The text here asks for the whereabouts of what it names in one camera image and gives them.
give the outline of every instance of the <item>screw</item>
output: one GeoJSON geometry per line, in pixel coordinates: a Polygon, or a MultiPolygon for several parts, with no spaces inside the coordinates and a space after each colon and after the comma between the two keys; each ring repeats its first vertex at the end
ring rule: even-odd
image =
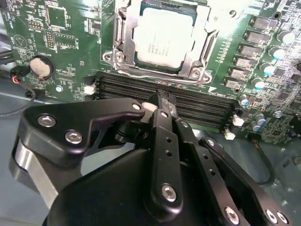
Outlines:
{"type": "Polygon", "coordinates": [[[288,204],[288,202],[287,202],[287,200],[285,200],[285,199],[281,202],[281,205],[282,205],[282,206],[286,206],[287,204],[288,204]]]}
{"type": "Polygon", "coordinates": [[[161,191],[164,198],[166,198],[166,200],[168,200],[169,202],[174,202],[176,200],[177,195],[175,193],[175,190],[171,186],[163,185],[161,191]]]}
{"type": "Polygon", "coordinates": [[[133,108],[136,109],[136,110],[140,110],[141,109],[141,107],[139,105],[137,105],[137,104],[133,104],[133,108]]]}
{"type": "Polygon", "coordinates": [[[115,56],[116,56],[117,62],[122,63],[124,61],[124,55],[122,52],[116,53],[115,56]]]}
{"type": "Polygon", "coordinates": [[[266,214],[268,215],[269,220],[270,220],[271,222],[273,222],[274,224],[277,224],[277,223],[278,223],[277,218],[275,217],[275,215],[274,215],[270,210],[266,210],[265,212],[266,212],[266,214]]]}
{"type": "Polygon", "coordinates": [[[282,112],[281,111],[275,111],[274,116],[275,116],[275,118],[279,119],[279,118],[282,117],[282,112]]]}
{"type": "Polygon", "coordinates": [[[281,212],[278,211],[277,215],[280,218],[280,220],[282,220],[283,223],[288,224],[288,220],[286,219],[286,217],[281,212]]]}
{"type": "Polygon", "coordinates": [[[225,213],[226,213],[226,216],[228,217],[228,219],[235,225],[238,225],[239,224],[239,218],[238,218],[238,215],[237,213],[232,209],[230,208],[229,206],[227,206],[225,208],[225,213]]]}
{"type": "Polygon", "coordinates": [[[161,112],[161,115],[163,115],[165,118],[168,117],[168,114],[166,114],[165,112],[161,112]]]}
{"type": "Polygon", "coordinates": [[[190,75],[191,75],[192,78],[196,79],[196,78],[198,78],[201,75],[201,72],[199,71],[198,68],[193,68],[191,70],[190,75]]]}
{"type": "Polygon", "coordinates": [[[188,123],[185,122],[185,121],[182,121],[181,124],[182,124],[184,127],[186,127],[186,128],[189,127],[188,123]]]}
{"type": "Polygon", "coordinates": [[[44,127],[53,127],[56,121],[53,117],[49,115],[42,115],[38,118],[38,123],[44,127]]]}
{"type": "Polygon", "coordinates": [[[55,90],[60,93],[60,92],[63,91],[63,87],[62,86],[56,86],[55,90]]]}
{"type": "Polygon", "coordinates": [[[66,134],[65,134],[65,139],[70,142],[71,144],[74,144],[74,145],[77,145],[79,144],[83,138],[81,136],[81,134],[77,131],[68,131],[66,134]]]}
{"type": "Polygon", "coordinates": [[[207,142],[211,145],[214,146],[214,142],[212,140],[207,140],[207,142]]]}

